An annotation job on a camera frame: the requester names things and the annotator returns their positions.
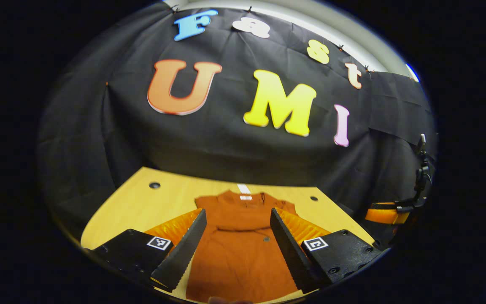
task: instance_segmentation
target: foam letter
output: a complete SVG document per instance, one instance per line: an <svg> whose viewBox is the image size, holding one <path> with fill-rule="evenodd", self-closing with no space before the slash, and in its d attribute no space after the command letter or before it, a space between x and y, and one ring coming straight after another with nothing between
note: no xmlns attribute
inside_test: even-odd
<svg viewBox="0 0 486 304"><path fill-rule="evenodd" d="M211 23L209 16L215 16L218 13L216 10L208 10L176 20L174 24L179 25L179 33L175 36L174 40L180 41L203 33L206 30L204 27Z"/></svg>
<svg viewBox="0 0 486 304"><path fill-rule="evenodd" d="M357 69L357 65L346 63L345 66L348 68L348 80L350 81L350 84L356 89L361 89L361 83L357 81L357 77L361 77L361 72Z"/></svg>
<svg viewBox="0 0 486 304"><path fill-rule="evenodd" d="M254 36L260 38L269 38L270 36L268 34L270 26L254 18L242 17L241 20L234 21L232 27L240 31L251 32Z"/></svg>
<svg viewBox="0 0 486 304"><path fill-rule="evenodd" d="M307 53L312 59L320 63L326 64L329 62L329 56L327 55L329 54L329 49L316 40L309 40Z"/></svg>
<svg viewBox="0 0 486 304"><path fill-rule="evenodd" d="M337 134L333 137L337 146L348 146L348 116L350 112L343 106L335 105L337 110Z"/></svg>
<svg viewBox="0 0 486 304"><path fill-rule="evenodd" d="M300 83L290 95L286 96L280 77L275 73L256 70L254 77L258 79L258 88L251 111L243 115L243 121L258 127L267 126L269 119L266 110L269 105L275 129L279 129L291 113L292 116L285 125L286 131L299 136L308 136L309 115L312 100L316 98L316 91Z"/></svg>
<svg viewBox="0 0 486 304"><path fill-rule="evenodd" d="M219 64L197 62L198 71L191 94L185 98L175 98L170 94L177 72L187 66L182 60L160 60L155 64L155 75L147 92L147 100L152 108L164 114L187 115L198 111L208 98L211 82L216 73L222 71Z"/></svg>

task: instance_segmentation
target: table surface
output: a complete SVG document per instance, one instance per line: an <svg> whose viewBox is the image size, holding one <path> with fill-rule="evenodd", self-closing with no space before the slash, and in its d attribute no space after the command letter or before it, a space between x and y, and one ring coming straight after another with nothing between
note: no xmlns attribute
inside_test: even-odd
<svg viewBox="0 0 486 304"><path fill-rule="evenodd" d="M153 182L159 183L160 187L150 188L149 185ZM330 232L347 229L368 244L374 242L360 225L316 187L245 185L251 194L265 192L278 200L292 202L300 217ZM81 246L94 250L129 228L147 231L183 213L195 210L195 198L216 196L228 190L241 193L237 183L201 179L143 167L95 212L84 229ZM187 300L185 293L191 264L192 260L179 285L171 293L156 289ZM263 303L291 300L301 296L303 293L299 290Z"/></svg>

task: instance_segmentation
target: white wall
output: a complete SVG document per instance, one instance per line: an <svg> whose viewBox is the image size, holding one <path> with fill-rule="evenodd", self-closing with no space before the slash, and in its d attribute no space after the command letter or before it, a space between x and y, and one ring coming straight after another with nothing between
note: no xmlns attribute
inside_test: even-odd
<svg viewBox="0 0 486 304"><path fill-rule="evenodd" d="M165 0L169 6L178 4L180 10L192 8L239 8L271 15L297 24L330 42L344 45L351 56L370 71L397 73L414 76L404 60L388 44L374 33L357 23L355 18L314 0Z"/></svg>

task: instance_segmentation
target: black clamp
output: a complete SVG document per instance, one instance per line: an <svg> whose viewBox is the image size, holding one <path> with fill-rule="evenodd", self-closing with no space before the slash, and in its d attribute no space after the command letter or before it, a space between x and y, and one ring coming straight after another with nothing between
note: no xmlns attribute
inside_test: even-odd
<svg viewBox="0 0 486 304"><path fill-rule="evenodd" d="M342 281L382 253L346 229L298 244L275 208L270 225L295 285L303 293Z"/></svg>
<svg viewBox="0 0 486 304"><path fill-rule="evenodd" d="M131 281L172 292L189 266L207 224L206 210L201 210L177 246L171 240L127 229L87 252Z"/></svg>
<svg viewBox="0 0 486 304"><path fill-rule="evenodd" d="M416 179L413 190L415 190L416 194L413 198L395 201L395 206L398 213L411 212L415 208L420 208L425 204L426 198L421 198L421 192L425 190L427 181L432 184L432 178L430 177L429 160L427 158L427 151L425 150L426 142L427 141L425 139L425 134L421 134L416 150L416 155L421 159L421 166L415 171Z"/></svg>

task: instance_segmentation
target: orange soft pad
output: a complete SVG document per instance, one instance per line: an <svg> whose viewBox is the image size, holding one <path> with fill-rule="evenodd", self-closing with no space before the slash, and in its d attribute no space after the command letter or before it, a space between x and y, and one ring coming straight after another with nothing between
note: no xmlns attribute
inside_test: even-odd
<svg viewBox="0 0 486 304"><path fill-rule="evenodd" d="M304 240L314 239L315 237L330 233L326 229L301 219L299 216L293 215L290 212L286 212L285 210L278 209L276 207L275 210L278 212L278 215L280 215L280 218L299 246L301 246Z"/></svg>
<svg viewBox="0 0 486 304"><path fill-rule="evenodd" d="M201 210L202 208L198 208L189 213L185 213L183 215L175 217L174 219L157 225L156 227L153 227L148 231L145 231L144 233L168 239L172 241L172 243L174 244L173 248L175 248L175 246L179 244L185 233L187 233L187 230L189 229L189 227L191 227L192 223L194 223L194 220L196 219L198 214L200 214Z"/></svg>
<svg viewBox="0 0 486 304"><path fill-rule="evenodd" d="M365 220L382 224L403 224L410 213L397 213L396 210L369 209Z"/></svg>

